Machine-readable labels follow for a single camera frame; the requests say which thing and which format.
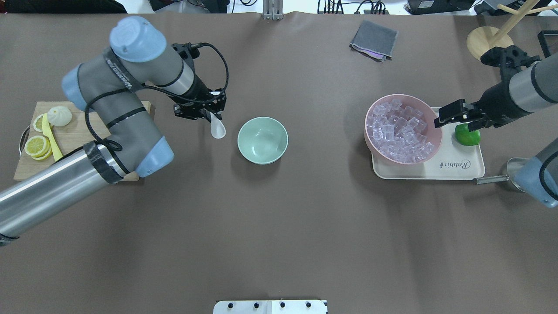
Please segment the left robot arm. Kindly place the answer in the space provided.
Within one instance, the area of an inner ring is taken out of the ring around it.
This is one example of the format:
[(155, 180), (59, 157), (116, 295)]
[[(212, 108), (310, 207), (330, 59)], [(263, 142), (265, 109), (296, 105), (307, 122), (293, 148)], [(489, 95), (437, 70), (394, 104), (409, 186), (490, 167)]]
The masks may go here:
[(195, 72), (194, 59), (208, 42), (169, 44), (148, 20), (120, 20), (99, 56), (68, 72), (66, 98), (85, 115), (92, 141), (50, 167), (1, 192), (1, 245), (135, 172), (147, 177), (174, 152), (137, 96), (142, 89), (167, 95), (184, 119), (221, 119), (226, 88), (209, 89)]

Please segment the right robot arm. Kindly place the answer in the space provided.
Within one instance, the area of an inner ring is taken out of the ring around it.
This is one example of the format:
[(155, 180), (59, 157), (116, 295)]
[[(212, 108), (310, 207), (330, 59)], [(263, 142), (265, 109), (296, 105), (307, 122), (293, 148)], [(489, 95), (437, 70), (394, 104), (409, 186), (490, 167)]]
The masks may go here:
[[(499, 128), (557, 104), (557, 55), (540, 59), (511, 45), (491, 48), (481, 62), (500, 68), (501, 82), (476, 102), (459, 99), (441, 107), (436, 128), (450, 123), (465, 123), (469, 131)], [(557, 207), (557, 141), (528, 159), (514, 180), (546, 207)]]

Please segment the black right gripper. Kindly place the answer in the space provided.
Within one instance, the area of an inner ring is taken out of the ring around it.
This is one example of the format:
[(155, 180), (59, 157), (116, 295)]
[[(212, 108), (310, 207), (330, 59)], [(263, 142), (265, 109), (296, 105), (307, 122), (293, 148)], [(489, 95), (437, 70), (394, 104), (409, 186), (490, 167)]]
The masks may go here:
[(434, 127), (441, 128), (451, 123), (468, 123), (468, 130), (479, 130), (484, 127), (484, 116), (475, 103), (468, 103), (458, 99), (448, 105), (440, 107), (438, 117), (434, 120)]

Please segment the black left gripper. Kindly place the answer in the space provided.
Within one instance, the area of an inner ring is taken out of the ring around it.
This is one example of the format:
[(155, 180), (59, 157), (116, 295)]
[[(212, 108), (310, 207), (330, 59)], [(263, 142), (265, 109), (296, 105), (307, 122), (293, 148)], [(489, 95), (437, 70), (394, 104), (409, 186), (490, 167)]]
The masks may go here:
[(193, 84), (190, 89), (178, 98), (172, 98), (176, 101), (174, 106), (175, 115), (184, 119), (206, 119), (210, 121), (210, 113), (212, 113), (217, 119), (221, 120), (221, 112), (225, 109), (227, 99), (227, 81), (225, 81), (223, 88), (216, 90), (208, 88), (201, 78), (197, 76), (194, 59), (200, 56), (199, 48), (210, 47), (219, 55), (225, 66), (225, 71), (227, 71), (227, 62), (223, 54), (209, 42), (199, 42), (197, 44), (192, 44), (191, 42), (185, 44), (175, 43), (171, 47), (180, 55), (194, 75)]

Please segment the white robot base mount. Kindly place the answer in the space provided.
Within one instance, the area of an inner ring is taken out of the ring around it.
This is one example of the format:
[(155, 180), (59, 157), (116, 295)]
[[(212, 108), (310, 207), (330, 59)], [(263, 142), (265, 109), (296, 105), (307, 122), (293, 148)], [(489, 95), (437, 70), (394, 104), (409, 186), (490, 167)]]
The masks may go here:
[(221, 300), (214, 314), (327, 314), (326, 300)]

